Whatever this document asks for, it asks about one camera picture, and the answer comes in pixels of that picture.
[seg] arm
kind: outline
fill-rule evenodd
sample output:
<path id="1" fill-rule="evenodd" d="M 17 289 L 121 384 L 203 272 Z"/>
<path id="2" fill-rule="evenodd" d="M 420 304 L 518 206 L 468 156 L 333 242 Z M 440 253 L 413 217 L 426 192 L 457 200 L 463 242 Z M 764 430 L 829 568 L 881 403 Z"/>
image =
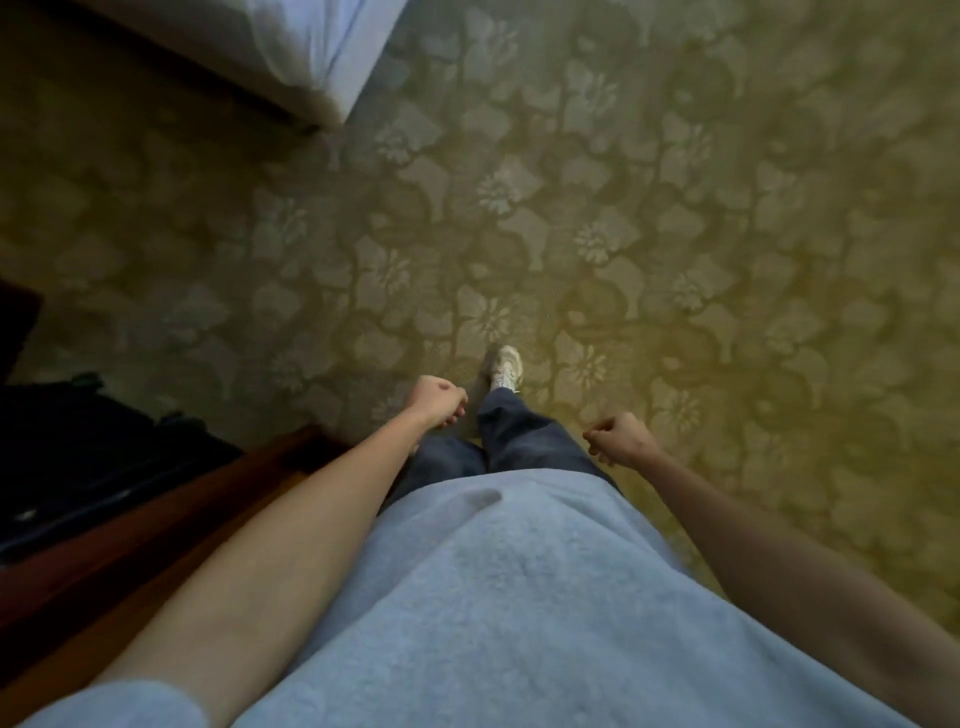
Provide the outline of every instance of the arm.
<path id="1" fill-rule="evenodd" d="M 174 594 L 97 682 L 158 680 L 229 725 L 294 657 L 337 594 L 396 474 L 467 393 L 421 377 L 406 409 L 264 509 Z"/>
<path id="2" fill-rule="evenodd" d="M 584 438 L 602 462 L 653 485 L 736 606 L 924 728 L 960 725 L 960 645 L 905 599 L 713 488 L 633 415 Z"/>

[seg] white sneaker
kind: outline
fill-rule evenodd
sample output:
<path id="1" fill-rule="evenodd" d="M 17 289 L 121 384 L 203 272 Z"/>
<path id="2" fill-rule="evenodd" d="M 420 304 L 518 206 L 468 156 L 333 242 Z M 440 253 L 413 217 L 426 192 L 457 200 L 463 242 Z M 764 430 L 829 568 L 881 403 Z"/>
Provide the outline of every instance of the white sneaker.
<path id="1" fill-rule="evenodd" d="M 501 347 L 490 370 L 490 391 L 506 387 L 517 392 L 523 381 L 523 359 L 513 347 Z"/>

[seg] white bedsheet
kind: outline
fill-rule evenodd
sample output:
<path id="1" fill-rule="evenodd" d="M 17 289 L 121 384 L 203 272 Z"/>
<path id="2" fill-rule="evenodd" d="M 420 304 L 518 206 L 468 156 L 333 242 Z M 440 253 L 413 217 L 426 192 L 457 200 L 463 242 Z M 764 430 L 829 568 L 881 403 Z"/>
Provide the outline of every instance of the white bedsheet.
<path id="1" fill-rule="evenodd" d="M 278 81 L 324 89 L 361 6 L 378 0 L 229 2 L 245 3 L 257 49 Z"/>
<path id="2" fill-rule="evenodd" d="M 76 0 L 300 118 L 342 125 L 407 0 Z"/>

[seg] pant leg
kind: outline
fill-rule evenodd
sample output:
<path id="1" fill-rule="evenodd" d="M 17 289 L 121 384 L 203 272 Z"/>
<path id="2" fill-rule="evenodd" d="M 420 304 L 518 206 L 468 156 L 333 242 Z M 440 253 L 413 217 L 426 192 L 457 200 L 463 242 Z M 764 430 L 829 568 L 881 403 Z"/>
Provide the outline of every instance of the pant leg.
<path id="1" fill-rule="evenodd" d="M 477 422 L 491 473 L 552 468 L 597 475 L 616 488 L 613 479 L 574 442 L 563 425 L 532 411 L 506 387 L 487 395 Z"/>
<path id="2" fill-rule="evenodd" d="M 484 451 L 473 443 L 450 435 L 426 435 L 397 475 L 380 512 L 427 485 L 486 471 Z"/>

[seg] jeans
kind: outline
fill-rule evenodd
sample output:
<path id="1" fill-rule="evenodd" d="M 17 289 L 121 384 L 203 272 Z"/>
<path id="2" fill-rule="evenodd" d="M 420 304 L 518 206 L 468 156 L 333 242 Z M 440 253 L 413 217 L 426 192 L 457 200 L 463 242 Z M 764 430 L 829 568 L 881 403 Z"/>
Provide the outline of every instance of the jeans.
<path id="1" fill-rule="evenodd" d="M 596 475 L 606 473 L 556 420 L 532 411 L 511 390 L 490 392 L 477 415 L 483 447 L 445 435 L 427 435 L 396 477 L 381 512 L 419 488 L 460 477 L 535 468 Z"/>

